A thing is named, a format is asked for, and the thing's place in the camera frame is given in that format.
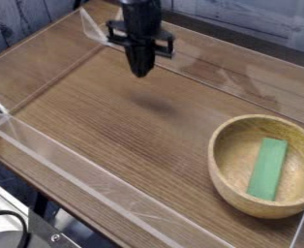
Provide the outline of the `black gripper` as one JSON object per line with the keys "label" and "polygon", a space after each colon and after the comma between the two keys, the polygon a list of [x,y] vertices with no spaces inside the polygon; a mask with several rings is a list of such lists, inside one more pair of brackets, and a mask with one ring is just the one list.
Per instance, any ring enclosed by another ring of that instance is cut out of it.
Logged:
{"label": "black gripper", "polygon": [[154,55],[170,58],[174,36],[161,27],[160,0],[118,0],[122,19],[109,20],[108,41],[125,47],[130,71],[145,77],[153,69]]}

